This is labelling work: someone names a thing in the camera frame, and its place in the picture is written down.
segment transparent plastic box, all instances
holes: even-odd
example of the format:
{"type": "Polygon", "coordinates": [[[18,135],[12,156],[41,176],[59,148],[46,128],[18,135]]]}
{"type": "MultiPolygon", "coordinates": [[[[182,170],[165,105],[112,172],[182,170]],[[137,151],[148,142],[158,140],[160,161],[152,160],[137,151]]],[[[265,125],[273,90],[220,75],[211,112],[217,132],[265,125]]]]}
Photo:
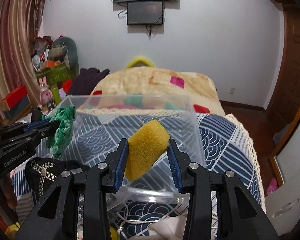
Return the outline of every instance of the transparent plastic box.
{"type": "MultiPolygon", "coordinates": [[[[94,166],[115,151],[121,138],[129,138],[145,123],[157,119],[175,139],[179,150],[206,167],[193,104],[185,96],[99,95],[67,96],[58,107],[75,105],[80,125],[61,160],[78,160],[94,166]]],[[[123,179],[118,195],[142,202],[183,203],[189,195],[174,187],[167,154],[164,153],[133,182],[123,179]]]]}

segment white wall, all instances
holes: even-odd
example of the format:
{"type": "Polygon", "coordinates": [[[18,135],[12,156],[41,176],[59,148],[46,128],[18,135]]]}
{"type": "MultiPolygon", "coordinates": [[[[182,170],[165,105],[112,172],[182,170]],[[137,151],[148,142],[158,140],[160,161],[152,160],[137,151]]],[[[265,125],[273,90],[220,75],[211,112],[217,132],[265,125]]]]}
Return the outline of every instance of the white wall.
{"type": "Polygon", "coordinates": [[[284,48],[284,15],[283,15],[283,8],[282,8],[282,4],[278,4],[278,7],[280,9],[280,41],[279,41],[279,53],[278,53],[278,59],[277,59],[277,67],[275,68],[274,71],[274,76],[272,79],[272,83],[270,86],[270,90],[268,92],[268,96],[266,98],[265,101],[265,105],[264,105],[264,109],[267,109],[272,94],[274,92],[274,88],[275,85],[277,84],[277,80],[278,80],[278,76],[279,76],[279,72],[280,72],[280,68],[281,68],[281,62],[282,62],[282,55],[283,55],[283,48],[284,48]]]}
{"type": "Polygon", "coordinates": [[[170,2],[164,26],[151,40],[144,27],[128,28],[118,12],[111,0],[47,0],[44,34],[73,38],[80,67],[113,72],[145,55],[159,68],[211,77],[220,100],[265,105],[282,56],[282,12],[272,1],[170,2]],[[230,87],[235,87],[233,95],[230,87]]]}
{"type": "Polygon", "coordinates": [[[39,29],[39,32],[38,32],[38,36],[39,37],[44,36],[43,20],[41,21],[41,25],[40,25],[40,29],[39,29]]]}
{"type": "Polygon", "coordinates": [[[300,124],[293,136],[277,157],[285,181],[300,169],[300,124]]]}

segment curtain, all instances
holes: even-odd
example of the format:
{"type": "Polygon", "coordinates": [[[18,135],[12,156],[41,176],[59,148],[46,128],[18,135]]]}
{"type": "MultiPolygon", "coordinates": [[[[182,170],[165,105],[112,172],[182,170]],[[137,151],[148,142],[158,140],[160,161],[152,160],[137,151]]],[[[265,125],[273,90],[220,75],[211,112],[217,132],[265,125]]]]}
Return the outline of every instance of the curtain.
{"type": "MultiPolygon", "coordinates": [[[[0,100],[24,84],[32,104],[39,104],[31,57],[32,40],[39,32],[44,1],[0,0],[0,100]]],[[[0,126],[4,118],[0,109],[0,126]]]]}

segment wooden door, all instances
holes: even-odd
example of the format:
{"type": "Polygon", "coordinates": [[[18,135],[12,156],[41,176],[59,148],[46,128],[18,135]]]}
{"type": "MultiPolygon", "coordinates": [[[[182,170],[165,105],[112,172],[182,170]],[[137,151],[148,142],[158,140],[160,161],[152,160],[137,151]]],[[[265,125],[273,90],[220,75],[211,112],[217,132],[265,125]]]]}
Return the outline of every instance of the wooden door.
{"type": "Polygon", "coordinates": [[[277,131],[291,123],[300,107],[300,10],[286,8],[285,49],[267,117],[277,131]]]}

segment chain strap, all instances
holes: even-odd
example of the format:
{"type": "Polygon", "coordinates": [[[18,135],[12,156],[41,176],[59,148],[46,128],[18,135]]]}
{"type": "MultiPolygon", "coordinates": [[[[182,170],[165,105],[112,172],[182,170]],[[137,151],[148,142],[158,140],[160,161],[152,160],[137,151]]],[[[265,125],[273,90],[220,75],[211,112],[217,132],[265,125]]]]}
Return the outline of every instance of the chain strap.
{"type": "Polygon", "coordinates": [[[31,167],[37,171],[40,174],[40,181],[39,181],[39,197],[43,196],[43,184],[44,184],[44,179],[51,180],[54,182],[54,180],[57,178],[54,174],[50,173],[47,171],[47,168],[52,168],[54,167],[54,163],[52,162],[47,162],[40,166],[35,162],[34,159],[30,160],[31,167]]]}

